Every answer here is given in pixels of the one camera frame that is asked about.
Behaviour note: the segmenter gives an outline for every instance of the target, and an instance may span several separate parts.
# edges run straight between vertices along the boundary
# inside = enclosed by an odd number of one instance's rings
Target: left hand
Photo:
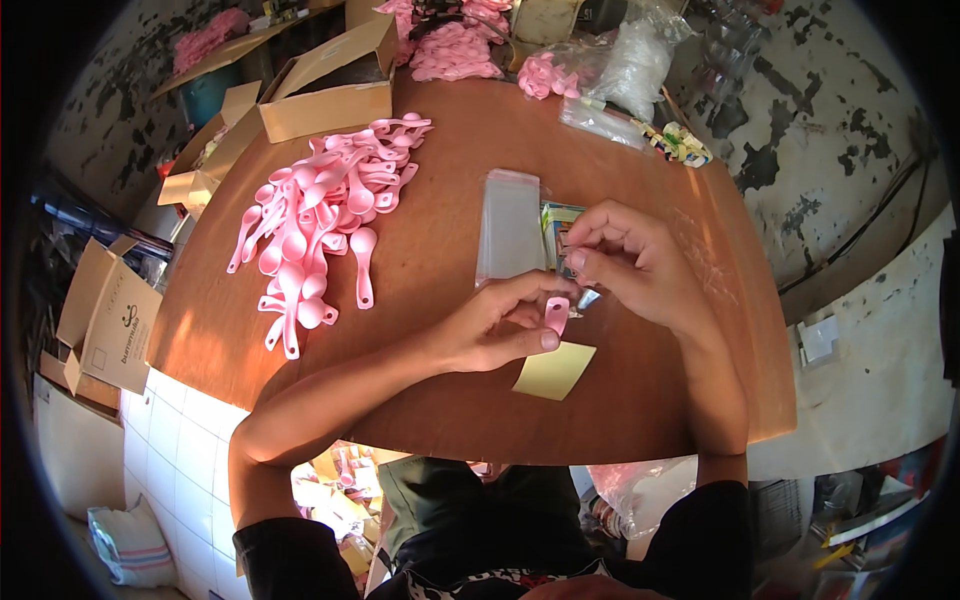
[[[543,308],[553,296],[576,298],[576,283],[544,271],[489,279],[456,312],[425,334],[427,351],[447,372],[492,371],[517,358],[560,347],[560,336],[543,326]],[[497,335],[501,322],[525,331]]]

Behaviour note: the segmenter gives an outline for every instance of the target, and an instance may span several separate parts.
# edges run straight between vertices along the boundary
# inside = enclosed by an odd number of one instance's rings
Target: person
[[[543,303],[576,293],[577,284],[605,288],[602,301],[620,301],[675,334],[699,456],[696,490],[667,511],[642,562],[612,560],[590,551],[566,467],[511,466],[483,484],[463,462],[387,463],[379,475],[396,512],[387,533],[395,574],[370,598],[750,596],[747,406],[700,281],[665,224],[614,201],[586,210],[567,242],[576,283],[541,271],[490,281],[433,328],[306,377],[240,423],[229,446],[230,508],[254,599],[357,598],[333,532],[300,517],[291,469],[425,378],[493,370],[556,349]],[[501,334],[510,328],[504,321],[525,328]]]

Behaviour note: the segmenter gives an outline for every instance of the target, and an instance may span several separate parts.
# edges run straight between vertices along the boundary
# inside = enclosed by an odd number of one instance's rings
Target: plastic bag of pink spoons
[[[256,190],[227,273],[261,251],[257,266],[271,279],[256,310],[279,313],[264,340],[267,350],[282,339],[286,357],[300,358],[297,322],[307,329],[336,323],[339,312],[324,302],[326,254],[353,252],[357,306],[373,307],[370,258],[376,233],[363,226],[394,211],[400,189],[417,173],[410,150],[432,129],[429,119],[408,112],[402,119],[373,121],[360,132],[311,137],[311,157],[277,169]]]

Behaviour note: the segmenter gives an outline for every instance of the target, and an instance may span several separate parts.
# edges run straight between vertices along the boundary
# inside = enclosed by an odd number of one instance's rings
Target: right hand
[[[700,280],[663,221],[605,200],[577,218],[566,243],[578,247],[565,262],[580,285],[599,283],[631,311],[675,334],[699,337],[715,328]]]

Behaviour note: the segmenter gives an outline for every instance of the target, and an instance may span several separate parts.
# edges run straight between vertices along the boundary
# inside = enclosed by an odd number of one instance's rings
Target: hand
[[[700,280],[664,222],[613,200],[587,209],[566,243],[577,283],[597,282],[640,317],[694,335],[715,317]]]
[[[445,372],[492,371],[512,360],[542,354],[560,346],[560,336],[543,326],[546,300],[575,298],[580,288],[544,271],[510,279],[489,279],[452,315],[426,333],[430,356]],[[498,335],[509,321],[525,331]]]

